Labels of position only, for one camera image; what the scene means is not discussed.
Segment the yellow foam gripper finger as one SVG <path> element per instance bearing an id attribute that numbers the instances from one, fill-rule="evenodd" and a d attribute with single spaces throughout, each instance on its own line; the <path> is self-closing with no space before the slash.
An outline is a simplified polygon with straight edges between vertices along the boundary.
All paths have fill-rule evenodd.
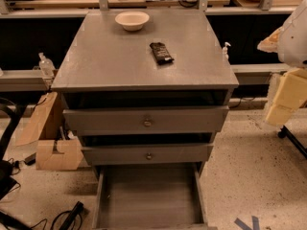
<path id="1" fill-rule="evenodd" d="M 257 45 L 257 49 L 266 53 L 276 53 L 281 29 L 276 29 L 273 33 L 261 40 Z"/>
<path id="2" fill-rule="evenodd" d="M 265 122 L 277 127 L 285 125 L 307 102 L 307 70 L 295 68 L 279 76 L 270 86 L 268 101 Z"/>

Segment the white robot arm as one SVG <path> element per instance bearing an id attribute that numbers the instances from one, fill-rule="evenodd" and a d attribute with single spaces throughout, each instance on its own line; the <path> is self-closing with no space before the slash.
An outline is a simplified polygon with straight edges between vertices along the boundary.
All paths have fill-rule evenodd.
<path id="1" fill-rule="evenodd" d="M 277 53 L 291 67 L 268 92 L 267 124 L 283 126 L 307 101 L 307 0 L 303 0 L 283 25 L 262 40 L 257 49 Z"/>

